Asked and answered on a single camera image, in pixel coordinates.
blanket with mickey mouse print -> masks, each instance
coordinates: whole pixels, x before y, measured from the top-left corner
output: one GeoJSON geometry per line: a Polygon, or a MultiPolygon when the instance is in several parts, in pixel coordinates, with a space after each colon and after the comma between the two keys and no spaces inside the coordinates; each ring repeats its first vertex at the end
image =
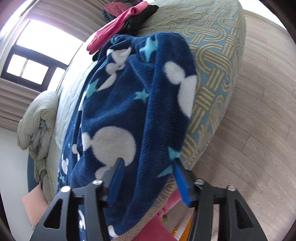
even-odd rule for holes
{"type": "MultiPolygon", "coordinates": [[[[100,179],[121,157],[118,196],[104,209],[111,238],[134,227],[161,193],[181,153],[196,85],[194,59],[179,34],[115,35],[100,50],[66,132],[58,190],[100,179]]],[[[78,212],[86,241],[83,207],[78,212]]]]}

curtain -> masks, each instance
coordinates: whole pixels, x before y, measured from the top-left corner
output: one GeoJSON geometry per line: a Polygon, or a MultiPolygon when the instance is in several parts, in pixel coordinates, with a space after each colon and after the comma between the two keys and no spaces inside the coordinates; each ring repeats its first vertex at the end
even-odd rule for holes
{"type": "Polygon", "coordinates": [[[40,0],[29,19],[50,24],[85,42],[106,24],[102,10],[112,0],[40,0]]]}
{"type": "Polygon", "coordinates": [[[0,78],[0,126],[17,131],[26,109],[39,94],[38,91],[0,78]]]}

bed sheet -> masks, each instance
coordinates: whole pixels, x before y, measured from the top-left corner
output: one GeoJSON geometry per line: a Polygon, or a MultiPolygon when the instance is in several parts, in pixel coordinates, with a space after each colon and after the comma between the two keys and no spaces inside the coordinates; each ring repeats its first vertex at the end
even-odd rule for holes
{"type": "MultiPolygon", "coordinates": [[[[238,76],[246,32],[243,10],[238,0],[157,0],[153,4],[160,8],[146,21],[138,35],[160,31],[179,33],[186,39],[195,59],[198,85],[181,153],[185,168],[192,169],[223,118],[238,76]]],[[[48,201],[57,188],[58,160],[65,132],[86,75],[92,68],[86,44],[74,57],[59,89],[57,121],[47,157],[48,193],[44,190],[44,195],[48,201]]],[[[165,205],[175,189],[175,180],[171,178],[142,220],[117,239],[132,240],[165,205]]]]}

gray circle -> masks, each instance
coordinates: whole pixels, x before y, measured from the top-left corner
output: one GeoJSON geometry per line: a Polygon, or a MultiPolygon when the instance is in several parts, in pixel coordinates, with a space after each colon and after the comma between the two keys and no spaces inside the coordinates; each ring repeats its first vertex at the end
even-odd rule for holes
{"type": "Polygon", "coordinates": [[[203,179],[196,179],[194,183],[198,185],[204,185],[205,181],[203,179]]]}
{"type": "Polygon", "coordinates": [[[71,190],[70,186],[63,186],[63,187],[61,188],[61,191],[62,191],[62,192],[68,192],[68,191],[70,191],[70,190],[71,190]]]}
{"type": "Polygon", "coordinates": [[[103,181],[101,179],[96,179],[93,181],[94,185],[101,185],[103,183],[103,181]]]}
{"type": "Polygon", "coordinates": [[[233,186],[233,185],[229,185],[229,186],[227,187],[227,189],[228,189],[229,191],[231,191],[231,192],[236,191],[236,188],[235,188],[235,186],[233,186]]]}

light wood flooring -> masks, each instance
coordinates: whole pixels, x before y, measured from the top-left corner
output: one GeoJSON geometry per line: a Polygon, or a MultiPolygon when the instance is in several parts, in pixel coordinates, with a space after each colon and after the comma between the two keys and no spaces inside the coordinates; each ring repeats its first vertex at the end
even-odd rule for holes
{"type": "MultiPolygon", "coordinates": [[[[275,26],[245,17],[244,57],[231,102],[193,171],[213,186],[237,187],[268,241],[281,241],[296,218],[296,45],[275,26]]],[[[180,224],[176,238],[191,212],[180,202],[168,213],[169,230],[180,224]]]]}

